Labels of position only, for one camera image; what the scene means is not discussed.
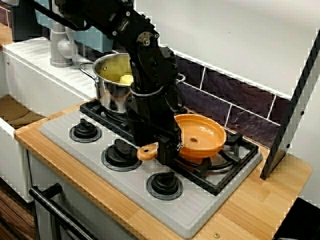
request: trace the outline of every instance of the butter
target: butter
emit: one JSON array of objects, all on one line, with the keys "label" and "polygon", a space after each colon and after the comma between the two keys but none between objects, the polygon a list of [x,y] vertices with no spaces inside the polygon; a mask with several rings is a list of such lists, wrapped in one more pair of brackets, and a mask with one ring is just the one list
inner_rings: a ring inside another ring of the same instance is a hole
[{"label": "butter", "polygon": [[123,75],[120,77],[120,84],[124,85],[131,85],[131,83],[134,81],[134,78],[132,75]]}]

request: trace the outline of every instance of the sink faucet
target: sink faucet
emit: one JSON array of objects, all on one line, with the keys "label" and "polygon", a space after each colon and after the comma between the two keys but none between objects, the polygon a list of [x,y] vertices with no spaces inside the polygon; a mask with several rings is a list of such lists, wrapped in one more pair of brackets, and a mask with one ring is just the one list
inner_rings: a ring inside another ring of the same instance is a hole
[{"label": "sink faucet", "polygon": [[[52,11],[60,14],[59,8],[52,1]],[[56,68],[66,68],[72,65],[72,57],[77,54],[77,46],[72,30],[52,20],[51,58],[50,64]]]}]

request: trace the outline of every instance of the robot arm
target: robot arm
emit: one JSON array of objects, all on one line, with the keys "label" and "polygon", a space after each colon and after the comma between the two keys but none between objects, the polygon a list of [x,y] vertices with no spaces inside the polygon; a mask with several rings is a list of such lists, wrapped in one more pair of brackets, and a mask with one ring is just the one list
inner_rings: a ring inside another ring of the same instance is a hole
[{"label": "robot arm", "polygon": [[[85,21],[127,50],[133,75],[132,98],[128,101],[130,130],[140,147],[158,141],[157,159],[170,164],[182,147],[174,114],[183,108],[185,100],[176,83],[176,57],[169,48],[159,47],[159,33],[150,19],[137,13],[131,1],[55,0],[55,5],[67,19],[55,21],[71,29]],[[46,14],[39,6],[33,6]]]}]

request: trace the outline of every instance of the orange frying pan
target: orange frying pan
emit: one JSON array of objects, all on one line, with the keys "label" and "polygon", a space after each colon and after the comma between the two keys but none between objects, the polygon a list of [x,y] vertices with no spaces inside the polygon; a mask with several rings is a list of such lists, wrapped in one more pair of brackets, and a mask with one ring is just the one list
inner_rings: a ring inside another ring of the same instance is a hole
[{"label": "orange frying pan", "polygon": [[[180,156],[194,163],[217,154],[224,146],[227,135],[215,121],[196,114],[181,114],[174,117],[181,128],[182,148]],[[138,149],[137,157],[149,161],[157,157],[158,143]]]}]

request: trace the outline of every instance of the oven handle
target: oven handle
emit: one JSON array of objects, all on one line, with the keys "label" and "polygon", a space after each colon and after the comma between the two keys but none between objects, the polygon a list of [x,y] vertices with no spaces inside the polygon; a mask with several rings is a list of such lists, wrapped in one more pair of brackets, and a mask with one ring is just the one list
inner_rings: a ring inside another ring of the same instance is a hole
[{"label": "oven handle", "polygon": [[33,186],[29,193],[40,205],[42,205],[51,215],[55,217],[62,225],[70,230],[81,240],[98,240],[87,229],[85,229],[74,217],[67,213],[54,200],[50,198],[63,191],[61,185],[56,183],[44,191],[40,191],[37,186]]}]

